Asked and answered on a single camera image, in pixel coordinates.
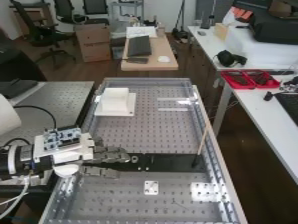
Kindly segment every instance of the white wall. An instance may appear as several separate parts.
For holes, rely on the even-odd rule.
[[[36,2],[38,0],[18,0],[24,3]],[[53,0],[45,0],[45,2],[50,3],[50,11],[53,19],[54,16],[54,7],[53,7]],[[166,26],[166,32],[170,32],[174,28],[179,7],[181,7],[182,0],[145,0],[145,19],[151,20],[153,16],[157,15],[158,22],[163,23]],[[83,14],[82,10],[82,0],[72,0],[72,4],[74,7],[76,12]],[[10,16],[8,10],[9,0],[0,0],[0,26],[6,31],[9,37],[12,39],[20,36],[13,18]],[[189,25],[193,24],[194,14],[195,14],[195,0],[186,0],[185,4],[185,29]],[[133,9],[127,10],[123,13],[131,13]],[[56,21],[58,24],[57,29],[62,32],[72,32],[73,26],[65,23]]]

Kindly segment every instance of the computer keyboard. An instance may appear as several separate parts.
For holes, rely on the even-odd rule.
[[[275,97],[298,126],[298,94],[278,93],[275,94]]]

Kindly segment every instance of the red container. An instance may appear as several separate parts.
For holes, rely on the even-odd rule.
[[[271,77],[271,75],[260,70],[244,71],[244,75],[254,82],[254,85],[259,89],[272,89],[279,87],[279,82]]]
[[[230,84],[231,88],[234,89],[254,89],[255,88],[255,83],[242,71],[236,71],[236,70],[222,71],[221,76],[223,77],[223,79]]]

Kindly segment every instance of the black laptop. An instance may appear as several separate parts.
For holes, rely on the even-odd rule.
[[[151,55],[149,36],[130,38],[127,45],[127,57],[149,55]]]

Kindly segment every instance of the office chair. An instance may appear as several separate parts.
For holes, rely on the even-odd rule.
[[[73,38],[69,35],[62,34],[58,32],[54,27],[57,24],[50,26],[37,26],[34,25],[33,20],[26,14],[26,11],[24,10],[24,7],[20,2],[16,2],[14,0],[10,0],[18,15],[21,19],[24,20],[28,28],[29,28],[29,35],[28,35],[28,42],[33,47],[48,47],[48,46],[56,46],[60,47],[58,42],[69,40]],[[56,67],[56,56],[64,55],[66,57],[70,57],[73,61],[76,61],[76,58],[66,53],[64,50],[53,50],[53,48],[49,48],[49,52],[45,52],[41,54],[41,57],[34,61],[38,63],[41,60],[44,60],[48,57],[52,57],[53,59],[53,67]]]
[[[74,14],[74,7],[72,6],[70,0],[53,0],[56,18],[60,22],[68,24],[83,23],[89,17]]]

